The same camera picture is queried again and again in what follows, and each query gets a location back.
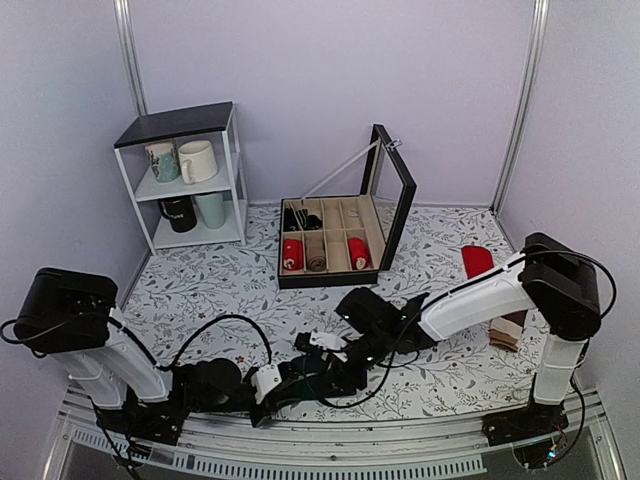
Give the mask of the dark green sock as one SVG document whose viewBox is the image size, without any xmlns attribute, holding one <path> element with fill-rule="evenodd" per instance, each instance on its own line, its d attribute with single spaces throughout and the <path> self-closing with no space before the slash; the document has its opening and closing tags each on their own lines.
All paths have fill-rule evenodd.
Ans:
<svg viewBox="0 0 640 480">
<path fill-rule="evenodd" d="M 330 384 L 325 380 L 327 362 L 310 355 L 298 356 L 292 360 L 302 361 L 304 377 L 299 382 L 282 385 L 279 391 L 300 393 L 304 397 L 303 401 L 327 397 L 330 391 Z"/>
</svg>

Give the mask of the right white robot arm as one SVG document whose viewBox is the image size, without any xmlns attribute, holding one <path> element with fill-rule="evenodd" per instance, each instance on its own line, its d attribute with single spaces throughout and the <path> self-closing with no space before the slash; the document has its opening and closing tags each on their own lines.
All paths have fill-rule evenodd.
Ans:
<svg viewBox="0 0 640 480">
<path fill-rule="evenodd" d="M 552 424 L 579 357 L 608 311 L 600 306 L 597 274 L 604 266 L 544 233 L 526 237 L 508 260 L 437 294 L 424 292 L 396 308 L 364 287 L 349 292 L 336 312 L 360 336 L 347 341 L 314 333 L 311 343 L 346 365 L 365 367 L 391 353 L 427 349 L 485 321 L 536 310 L 549 326 L 532 402 L 517 427 L 537 436 Z"/>
</svg>

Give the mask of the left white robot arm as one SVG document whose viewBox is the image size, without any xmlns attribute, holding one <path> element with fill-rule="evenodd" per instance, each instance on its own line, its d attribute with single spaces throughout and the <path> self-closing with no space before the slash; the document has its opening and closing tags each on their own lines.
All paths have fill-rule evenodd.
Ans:
<svg viewBox="0 0 640 480">
<path fill-rule="evenodd" d="M 288 363 L 247 372 L 226 358 L 161 364 L 125 325 L 116 294 L 106 276 L 42 268 L 1 337 L 61 363 L 89 395 L 99 422 L 121 433 L 156 439 L 194 412 L 246 413 L 258 426 L 302 401 Z"/>
</svg>

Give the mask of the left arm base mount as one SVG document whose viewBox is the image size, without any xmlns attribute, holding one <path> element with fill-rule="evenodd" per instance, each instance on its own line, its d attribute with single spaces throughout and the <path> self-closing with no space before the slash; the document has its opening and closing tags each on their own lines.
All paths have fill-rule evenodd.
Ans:
<svg viewBox="0 0 640 480">
<path fill-rule="evenodd" d="M 98 407 L 96 416 L 104 428 L 128 438 L 175 446 L 188 412 L 171 399 L 145 403 L 128 387 L 120 408 Z"/>
</svg>

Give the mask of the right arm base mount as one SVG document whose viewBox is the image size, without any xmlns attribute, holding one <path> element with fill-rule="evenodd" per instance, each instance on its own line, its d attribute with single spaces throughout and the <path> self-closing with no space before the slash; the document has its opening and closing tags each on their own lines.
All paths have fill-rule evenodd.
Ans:
<svg viewBox="0 0 640 480">
<path fill-rule="evenodd" d="M 567 439 L 565 429 L 569 426 L 564 402 L 550 406 L 535 403 L 530 395 L 523 408 L 488 414 L 482 418 L 482 433 L 490 446 L 524 441 L 534 437 L 558 434 L 546 442 L 517 447 L 513 450 L 516 461 L 525 469 L 534 471 L 547 469 L 564 459 L 575 447 L 582 434 L 586 419 L 586 402 L 575 382 L 571 383 L 581 405 L 580 423 L 572 441 Z"/>
</svg>

